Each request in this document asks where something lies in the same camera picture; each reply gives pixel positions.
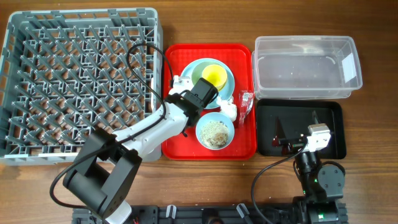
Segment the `leftover rice and scraps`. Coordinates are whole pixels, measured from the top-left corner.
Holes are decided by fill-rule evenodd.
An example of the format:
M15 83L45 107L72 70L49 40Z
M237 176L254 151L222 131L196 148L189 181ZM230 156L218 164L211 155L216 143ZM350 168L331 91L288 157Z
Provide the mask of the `leftover rice and scraps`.
M221 121L209 121L200 131L200 140L210 149L221 149L229 138L228 127Z

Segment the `light blue small bowl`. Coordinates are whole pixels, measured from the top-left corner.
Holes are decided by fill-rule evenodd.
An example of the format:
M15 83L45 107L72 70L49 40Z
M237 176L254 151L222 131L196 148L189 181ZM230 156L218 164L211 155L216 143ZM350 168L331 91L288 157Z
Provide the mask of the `light blue small bowl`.
M200 144L202 146L207 148L200 140L200 131L201 131L202 127L209 121L221 121L228 127L229 138L228 138L226 145L224 147L222 147L221 149L226 148L232 142L232 140L234 138L234 125L233 125L233 122L227 116L225 116L224 114L221 114L219 112L207 113L199 119L199 121L197 122L196 127L195 127L195 134L196 134L198 141L200 142ZM207 149L212 150L212 151L221 150L221 149L210 149L210 148L207 148Z

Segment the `white napkin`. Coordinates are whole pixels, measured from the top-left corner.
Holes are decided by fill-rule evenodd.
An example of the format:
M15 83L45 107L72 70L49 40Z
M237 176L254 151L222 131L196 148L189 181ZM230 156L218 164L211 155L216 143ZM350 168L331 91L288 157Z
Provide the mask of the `white napkin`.
M231 96L228 100L222 100L220 96L217 97L216 103L220 107L220 113L227 116L232 122L237 118L237 106L233 103L234 98Z

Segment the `red ketchup sachet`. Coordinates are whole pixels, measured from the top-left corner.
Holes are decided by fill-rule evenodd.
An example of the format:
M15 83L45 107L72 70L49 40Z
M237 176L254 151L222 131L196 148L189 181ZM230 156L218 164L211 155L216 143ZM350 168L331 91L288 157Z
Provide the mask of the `red ketchup sachet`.
M250 113L254 102L254 92L249 90L241 90L239 92L239 113L238 123L239 127L243 127L246 116Z

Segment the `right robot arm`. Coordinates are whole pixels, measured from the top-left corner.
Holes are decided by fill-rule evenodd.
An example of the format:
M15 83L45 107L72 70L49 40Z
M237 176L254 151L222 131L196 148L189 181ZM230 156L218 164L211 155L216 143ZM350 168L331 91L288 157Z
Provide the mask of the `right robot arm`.
M308 126L308 134L287 138L279 118L275 119L274 147L293 159L293 167L303 191L294 197L292 213L297 223L342 223L337 200L343 197L345 168L337 162L322 162L318 152L326 148L331 131L325 123Z

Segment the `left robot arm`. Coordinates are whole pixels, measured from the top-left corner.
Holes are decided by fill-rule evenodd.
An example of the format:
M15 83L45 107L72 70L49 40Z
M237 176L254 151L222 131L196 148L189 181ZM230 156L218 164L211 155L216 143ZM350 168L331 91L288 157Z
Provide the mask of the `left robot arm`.
M196 124L218 96L204 78L191 90L168 95L150 116L109 134L97 129L84 143L63 186L105 223L124 223L132 212L125 198L139 166L157 146Z

